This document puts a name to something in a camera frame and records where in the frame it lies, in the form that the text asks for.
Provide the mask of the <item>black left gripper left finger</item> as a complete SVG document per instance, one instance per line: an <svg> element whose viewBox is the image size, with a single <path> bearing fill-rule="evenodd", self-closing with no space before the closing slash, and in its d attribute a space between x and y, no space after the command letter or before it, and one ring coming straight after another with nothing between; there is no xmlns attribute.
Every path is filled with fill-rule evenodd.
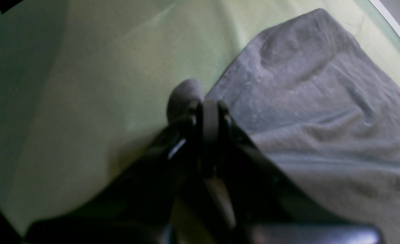
<svg viewBox="0 0 400 244"><path fill-rule="evenodd" d="M192 173L197 121L184 115L144 154L84 205L28 228L31 244L178 244L173 203Z"/></svg>

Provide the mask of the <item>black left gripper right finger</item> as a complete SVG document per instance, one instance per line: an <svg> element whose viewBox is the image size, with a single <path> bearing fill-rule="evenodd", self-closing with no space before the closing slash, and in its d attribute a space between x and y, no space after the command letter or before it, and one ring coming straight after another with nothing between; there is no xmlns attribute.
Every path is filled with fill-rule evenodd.
<svg viewBox="0 0 400 244"><path fill-rule="evenodd" d="M234 244L382 244L373 225L327 210L268 159L232 119L226 105L201 105L201 174L227 188Z"/></svg>

